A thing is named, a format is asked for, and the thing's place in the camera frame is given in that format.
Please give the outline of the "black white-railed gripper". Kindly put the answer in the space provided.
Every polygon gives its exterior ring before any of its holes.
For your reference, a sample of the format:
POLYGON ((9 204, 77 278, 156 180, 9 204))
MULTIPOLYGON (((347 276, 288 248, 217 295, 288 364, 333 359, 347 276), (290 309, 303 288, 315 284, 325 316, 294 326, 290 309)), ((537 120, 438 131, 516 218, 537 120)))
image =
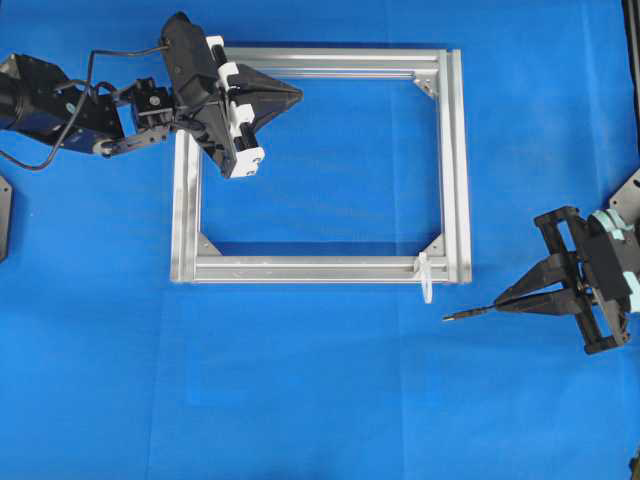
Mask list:
MULTIPOLYGON (((202 28, 187 15, 172 15, 161 30, 159 44, 173 91, 174 122, 189 133, 196 144, 218 166, 223 177, 255 175, 265 157, 264 150, 252 145, 246 127, 233 126, 229 119, 230 101, 220 84, 219 67, 202 28)), ((238 64, 235 102, 250 104, 254 123, 269 123, 303 99, 303 91, 238 64)))

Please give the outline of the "black teal-trimmed gripper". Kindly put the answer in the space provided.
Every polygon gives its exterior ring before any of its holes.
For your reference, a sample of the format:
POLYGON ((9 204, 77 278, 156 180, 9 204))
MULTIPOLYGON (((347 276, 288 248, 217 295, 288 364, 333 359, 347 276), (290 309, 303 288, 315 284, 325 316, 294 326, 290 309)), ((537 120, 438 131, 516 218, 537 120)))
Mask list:
POLYGON ((511 313, 575 315, 587 354, 628 343, 639 312, 639 233, 613 208, 562 207, 534 219, 548 251, 495 301, 511 313))

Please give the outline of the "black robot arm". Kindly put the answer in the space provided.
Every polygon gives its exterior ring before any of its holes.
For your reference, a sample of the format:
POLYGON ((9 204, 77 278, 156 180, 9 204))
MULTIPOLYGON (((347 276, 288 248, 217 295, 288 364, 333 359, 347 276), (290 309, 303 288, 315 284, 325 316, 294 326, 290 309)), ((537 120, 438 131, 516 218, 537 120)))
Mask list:
MULTIPOLYGON (((463 73, 459 50, 228 47, 183 13, 165 23, 157 51, 169 87, 124 88, 71 79, 14 54, 1 65, 1 127, 48 145, 113 157, 175 141, 170 277, 204 284, 435 284, 472 278, 463 73), (226 256, 201 230, 201 166, 227 179, 264 160, 257 131, 302 98, 293 78, 399 79, 437 106, 440 234, 413 256, 226 256)), ((501 312, 571 315, 588 354, 621 347, 639 309, 639 179, 582 218, 570 206, 535 219, 548 255, 494 302, 501 312)))

